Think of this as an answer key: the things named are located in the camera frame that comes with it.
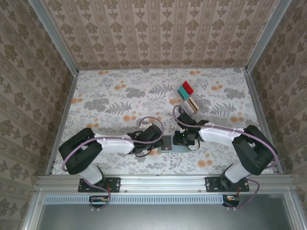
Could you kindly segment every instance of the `purple cable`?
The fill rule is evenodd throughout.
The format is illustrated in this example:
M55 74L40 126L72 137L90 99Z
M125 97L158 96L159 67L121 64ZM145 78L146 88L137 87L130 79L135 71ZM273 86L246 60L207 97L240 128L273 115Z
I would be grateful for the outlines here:
M99 138L91 138L91 139L88 139L87 141L81 143L81 144L80 144L78 147L76 147L70 154L68 154L68 156L65 158L65 160L64 160L64 162L63 162L63 164L62 164L62 170L63 170L64 172L67 172L67 170L65 169L65 165L66 165L67 161L70 159L70 157L71 157L73 154L75 154L75 152L78 151L82 146L84 146L84 145L86 145L86 144L88 144L88 143L90 143L90 142L92 142L92 141L94 141L94 140L107 140L107 139L111 139L111 140L126 140L126 141L132 141L132 142L136 142L136 143L141 143L141 144L152 144L152 143L157 142L158 140L160 140L160 139L162 138L162 136L163 136L163 134L164 134L164 126L163 126L162 122L161 122L159 119L157 119L157 118L155 118L155 117L153 117L153 116L146 116L146 117L143 117L143 118L140 120L140 122L139 122L139 126L140 126L141 122L142 122L144 119L147 119L147 118L155 119L155 120L157 120L157 121L160 123L161 129L162 129L162 133L161 133L161 135L159 136L158 139L153 140L153 141L139 141L139 140L132 140L132 139L129 139L129 138L121 138L121 137L99 137Z
M253 136L253 135L251 135L251 134L245 133L245 132L243 132L243 131L241 131L241 130L236 130L236 129L234 129L234 128L227 128L227 127L221 127L221 126L216 126L216 125L214 125L214 126L212 126L212 125L191 126L191 125L185 124L185 123L179 121L179 120L176 118L175 110L176 110L176 108L178 108L178 107L181 107L181 106L180 106L180 105L176 105L176 106L174 107L174 109L173 109L173 117L174 117L174 119L175 119L178 123L182 124L183 126L191 127L191 128L212 128L212 127L214 127L214 128L216 128L216 129L220 129L220 130L232 131L232 132L235 132L235 133L243 134L243 135L245 135L245 136L247 136L247 137L249 137L249 138L252 138L252 139L254 139L254 140L260 142L262 145L264 145L265 147L267 147L267 148L271 151L271 153L273 154L273 156L274 156L274 163L271 164L271 165L269 165L268 167L266 167L266 169L270 169L270 168L272 168L272 167L274 167L274 166L276 165L276 163L277 163L277 161L278 161L278 157L277 157L275 151L271 148L271 146L269 146L266 142L264 142L263 140L259 139L258 137L255 137L255 136Z
M100 190L102 190L102 191L104 191L104 192L107 193L108 199L107 199L106 203L105 203L102 207L100 207L99 209L105 208L105 207L108 205L108 203L110 202L110 200L111 200L111 193L110 193L108 190L106 190L106 189L104 189L104 188L102 188L102 187L99 187L99 186L96 186L96 185L93 185L93 184L89 183L89 182L88 182L87 180L85 180L84 178L83 178L83 180L84 180L84 182L86 182L89 186L91 186L91 187L93 187L93 188L98 188L98 189L100 189ZM100 199L100 198L101 198L101 197L95 197L95 198L93 198L93 199L91 200L91 202L90 202L90 207L91 207L91 208L94 208L94 207L93 207L93 201L94 201L94 200L97 200L97 199Z
M255 190L254 194L247 200L247 202L245 202L244 204L242 204L242 205L240 205L240 206L233 207L231 204L229 204L229 203L227 203L227 202L224 202L225 204L227 204L227 205L229 206L229 208L237 209L237 208L242 208L242 207L244 207L245 205L247 205L247 204L255 197L255 195L256 195L257 192L259 191L259 189L260 189L260 184L259 184L258 181L251 180L251 179L249 179L248 177L246 177L246 179L247 179L248 181L251 181L251 182L256 183L256 184L257 184L257 189Z

